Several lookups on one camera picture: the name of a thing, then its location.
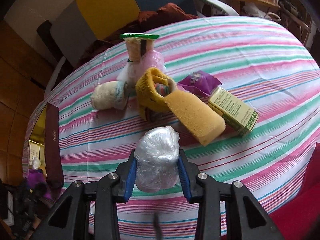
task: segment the metal screw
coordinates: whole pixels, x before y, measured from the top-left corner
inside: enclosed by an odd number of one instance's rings
[[[81,181],[75,180],[75,181],[72,183],[72,185],[73,185],[74,187],[79,187],[79,186],[81,185]]]
[[[108,177],[109,177],[109,179],[116,179],[116,178],[118,178],[118,174],[112,172],[112,173],[110,173],[110,174],[108,175]]]
[[[208,175],[205,174],[205,173],[202,173],[202,172],[201,172],[201,173],[198,174],[198,178],[199,178],[199,179],[206,179],[207,177],[208,177]]]
[[[242,187],[243,186],[243,183],[239,180],[235,181],[233,184],[235,185],[235,187]]]

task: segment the yellow sponge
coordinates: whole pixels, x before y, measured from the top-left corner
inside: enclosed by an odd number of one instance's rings
[[[203,146],[207,146],[226,128],[224,119],[194,94],[175,90],[164,97],[164,101]]]

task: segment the green lid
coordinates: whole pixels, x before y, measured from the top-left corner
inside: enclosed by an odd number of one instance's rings
[[[158,34],[147,34],[147,33],[124,33],[120,35],[121,39],[124,38],[142,38],[142,39],[157,39],[159,38]]]

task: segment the gray cushion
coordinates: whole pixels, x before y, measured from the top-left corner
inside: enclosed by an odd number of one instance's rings
[[[76,66],[85,49],[97,38],[72,2],[53,22],[50,33],[63,55]]]

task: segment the dark red blanket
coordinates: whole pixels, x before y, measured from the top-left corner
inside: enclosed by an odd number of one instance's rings
[[[316,144],[298,195],[270,214],[285,240],[320,239],[320,144]]]

